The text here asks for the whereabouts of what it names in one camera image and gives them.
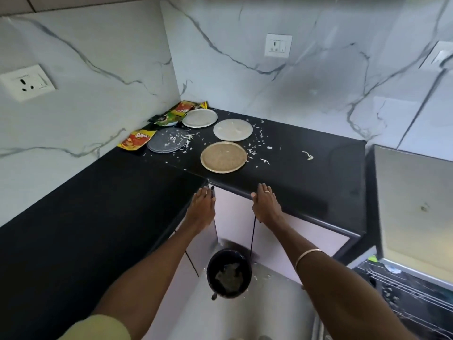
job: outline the hand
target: hand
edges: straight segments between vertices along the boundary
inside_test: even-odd
[[[282,208],[270,186],[266,186],[265,183],[258,184],[258,192],[253,192],[252,198],[253,212],[260,222],[268,227],[281,222]]]
[[[190,229],[194,235],[199,234],[212,223],[216,215],[215,203],[216,197],[212,197],[211,189],[207,186],[200,188],[192,197],[181,229]]]

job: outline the gold bangle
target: gold bangle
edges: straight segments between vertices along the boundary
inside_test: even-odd
[[[311,252],[313,252],[313,251],[322,251],[322,250],[320,250],[320,249],[318,249],[318,248],[315,248],[315,249],[309,249],[308,251],[303,252],[302,255],[301,255],[299,258],[297,258],[296,263],[294,264],[294,269],[296,270],[296,272],[297,272],[297,265],[299,264],[299,261],[300,261],[304,256],[306,256],[308,253],[311,253]]]

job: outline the person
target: person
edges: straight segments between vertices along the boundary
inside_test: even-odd
[[[354,271],[316,248],[286,223],[270,186],[252,193],[253,211],[279,240],[334,340],[416,340],[384,299]],[[190,241],[211,224],[216,199],[198,190],[176,234],[121,275],[92,315],[61,340],[139,340],[148,331]]]

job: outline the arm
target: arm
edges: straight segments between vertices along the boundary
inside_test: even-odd
[[[123,273],[102,296],[93,315],[112,316],[126,326],[133,340],[141,339],[151,326],[191,240],[211,224],[215,201],[211,189],[199,189],[176,234]]]
[[[293,265],[316,248],[286,223],[270,187],[259,184],[252,197],[256,218],[274,233]],[[297,274],[333,339],[416,340],[375,289],[325,253],[307,254]]]

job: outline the bucket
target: bucket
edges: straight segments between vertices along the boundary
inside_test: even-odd
[[[242,275],[241,286],[233,292],[227,291],[221,282],[216,279],[217,274],[219,272],[225,272],[230,264],[236,264],[232,267],[237,266],[234,269],[235,276]],[[249,287],[250,281],[252,280],[252,266],[250,265],[250,260],[240,252],[234,249],[222,249],[212,256],[207,265],[206,275],[207,282],[212,291],[214,291],[212,300],[216,299],[217,295],[223,298],[235,298],[240,296]]]

